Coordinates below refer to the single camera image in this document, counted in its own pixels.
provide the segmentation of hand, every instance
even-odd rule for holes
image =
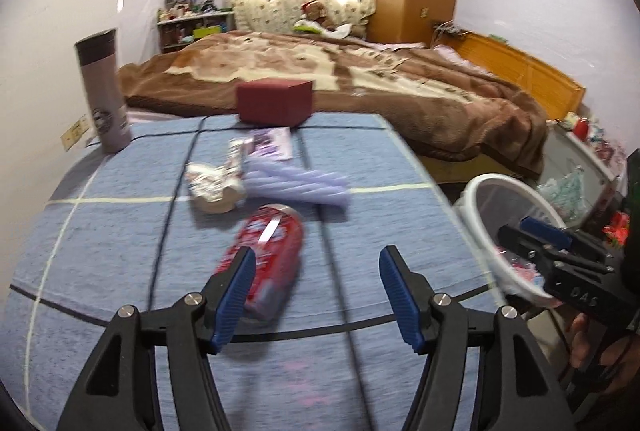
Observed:
[[[574,336],[571,343],[571,365],[580,367],[582,362],[589,355],[591,344],[587,339],[587,329],[589,327],[589,318],[585,314],[579,314],[571,324],[570,332]],[[611,366],[622,352],[625,350],[629,339],[633,339],[633,343],[620,363],[620,370],[615,376],[609,387],[604,393],[612,393],[625,387],[636,376],[640,369],[640,336],[633,335],[624,337],[613,343],[609,348],[602,352],[600,356],[600,364],[602,366]]]

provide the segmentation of red gift box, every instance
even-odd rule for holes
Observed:
[[[264,126],[297,126],[311,116],[313,81],[266,77],[236,86],[242,122]]]

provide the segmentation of bottle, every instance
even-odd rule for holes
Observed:
[[[127,105],[116,77],[115,36],[111,29],[76,43],[86,100],[105,153],[117,153],[131,142]]]
[[[574,135],[581,141],[587,140],[589,134],[589,119],[581,118],[574,126]]]
[[[268,204],[245,223],[226,250],[216,273],[225,271],[242,246],[255,252],[256,269],[244,302],[247,315],[271,321],[280,313],[300,268],[300,249],[305,228],[300,214],[289,206]]]

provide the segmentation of brown blanket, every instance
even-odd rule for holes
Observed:
[[[129,106],[185,117],[233,113],[235,83],[270,76],[315,81],[316,112],[380,114],[417,153],[460,161],[482,147],[511,169],[542,171],[543,108],[516,85],[430,50],[231,32],[120,69]]]

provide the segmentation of metal screw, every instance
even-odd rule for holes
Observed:
[[[433,296],[433,302],[438,306],[449,306],[451,304],[451,298],[448,294],[438,293]]]
[[[189,306],[196,306],[202,303],[202,294],[200,292],[191,292],[184,297],[184,302]]]
[[[135,311],[136,309],[133,308],[133,306],[124,305],[118,308],[118,315],[122,318],[127,318],[127,317],[131,317]]]
[[[505,316],[507,319],[515,319],[518,317],[518,311],[509,305],[505,305],[500,309],[500,313]]]

